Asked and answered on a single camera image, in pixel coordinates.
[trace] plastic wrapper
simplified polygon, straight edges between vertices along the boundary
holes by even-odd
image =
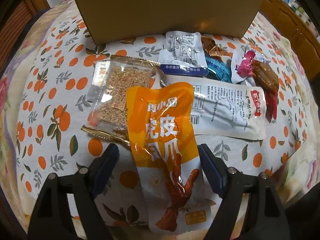
[[[199,32],[167,32],[158,61],[165,74],[206,76],[207,63]]]
[[[269,122],[271,122],[272,118],[277,119],[278,96],[275,96],[269,91],[265,91],[264,94],[266,97],[266,104],[267,104],[266,119]]]
[[[209,70],[208,78],[231,83],[231,71],[226,64],[208,56],[205,56],[205,60]]]
[[[269,64],[271,62],[270,58],[268,58],[266,55],[257,51],[255,48],[253,48],[252,46],[250,46],[248,44],[245,51],[247,52],[249,50],[251,50],[255,53],[254,60],[257,60],[257,61],[265,63],[265,64]]]
[[[278,95],[279,79],[271,67],[265,63],[253,60],[252,62],[253,78],[257,86],[262,87],[273,95]]]
[[[237,68],[237,73],[240,77],[246,78],[251,77],[253,75],[252,72],[252,61],[255,56],[255,53],[252,50],[249,50],[244,55],[240,65]]]
[[[193,87],[127,91],[128,131],[152,232],[182,234],[209,228],[210,203],[190,123]]]
[[[204,51],[209,54],[210,57],[213,57],[219,61],[223,61],[221,59],[222,57],[231,57],[231,53],[217,46],[213,38],[201,35],[201,42]]]
[[[195,134],[262,140],[266,137],[266,100],[261,87],[166,75],[167,82],[194,87],[191,123]]]
[[[128,139],[126,91],[132,86],[148,87],[159,63],[131,57],[111,56],[102,85],[94,86],[96,101],[86,126],[121,139]]]

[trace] barcode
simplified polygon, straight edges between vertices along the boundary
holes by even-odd
[[[200,116],[192,114],[190,117],[190,121],[192,124],[199,124]]]
[[[198,61],[196,59],[191,59],[189,57],[184,57],[183,58],[183,62],[186,62],[188,64],[192,64],[194,66],[197,66],[198,65]]]

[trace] teal wrapper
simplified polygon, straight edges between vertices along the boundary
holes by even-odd
[[[216,80],[232,83],[231,71],[226,66],[226,64],[224,64],[221,61],[218,61],[215,58],[209,57],[207,55],[205,55],[205,61],[207,62],[207,65],[208,65],[208,71],[209,71],[209,74],[207,75],[208,78],[212,77],[213,79],[216,79]]]

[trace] orange snack package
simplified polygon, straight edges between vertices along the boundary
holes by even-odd
[[[179,82],[127,90],[128,134],[151,231],[182,234],[209,228],[210,203],[190,122],[194,88]]]

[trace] cardboard box lid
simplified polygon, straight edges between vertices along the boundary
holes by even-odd
[[[186,32],[243,37],[263,0],[75,0],[96,43]]]

